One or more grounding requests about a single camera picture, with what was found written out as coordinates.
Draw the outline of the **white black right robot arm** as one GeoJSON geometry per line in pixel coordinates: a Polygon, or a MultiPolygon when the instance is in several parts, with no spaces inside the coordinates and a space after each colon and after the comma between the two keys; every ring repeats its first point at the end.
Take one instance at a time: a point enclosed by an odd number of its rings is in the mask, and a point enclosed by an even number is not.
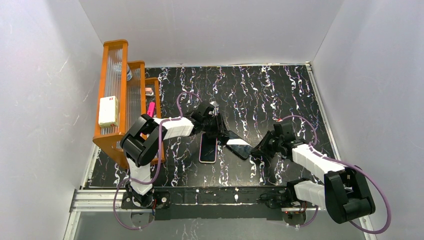
{"type": "Polygon", "coordinates": [[[365,176],[352,167],[331,162],[311,151],[305,140],[296,138],[287,123],[275,123],[256,145],[251,155],[273,158],[277,153],[309,170],[322,183],[307,178],[289,181],[278,200],[283,203],[309,202],[326,210],[342,224],[373,214],[376,205],[365,176]]]}

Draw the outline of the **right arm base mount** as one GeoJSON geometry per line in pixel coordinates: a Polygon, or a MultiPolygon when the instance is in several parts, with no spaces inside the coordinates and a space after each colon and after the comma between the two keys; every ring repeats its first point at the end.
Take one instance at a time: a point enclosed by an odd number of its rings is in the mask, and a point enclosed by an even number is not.
{"type": "Polygon", "coordinates": [[[319,207],[316,205],[312,217],[307,220],[307,210],[312,204],[295,199],[289,190],[271,190],[262,193],[257,202],[265,204],[270,209],[280,209],[285,224],[297,229],[310,225],[319,212],[319,207]]]}

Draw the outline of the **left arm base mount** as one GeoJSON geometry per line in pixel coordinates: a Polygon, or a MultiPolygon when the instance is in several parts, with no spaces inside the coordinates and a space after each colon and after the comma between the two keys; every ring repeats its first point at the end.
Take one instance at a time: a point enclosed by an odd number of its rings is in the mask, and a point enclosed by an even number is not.
{"type": "Polygon", "coordinates": [[[130,213],[132,228],[143,229],[155,220],[157,210],[170,206],[170,196],[166,192],[149,191],[145,195],[135,192],[123,194],[120,209],[130,213]]]}

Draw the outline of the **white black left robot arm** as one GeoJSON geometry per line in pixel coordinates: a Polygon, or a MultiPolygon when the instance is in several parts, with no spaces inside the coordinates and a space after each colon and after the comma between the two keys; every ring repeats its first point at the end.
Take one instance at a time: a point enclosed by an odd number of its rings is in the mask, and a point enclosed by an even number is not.
{"type": "Polygon", "coordinates": [[[163,141],[204,133],[208,138],[226,142],[230,137],[216,104],[203,101],[194,110],[174,118],[155,118],[142,114],[120,142],[129,166],[125,190],[131,202],[142,208],[153,202],[151,162],[162,154],[163,141]]]}

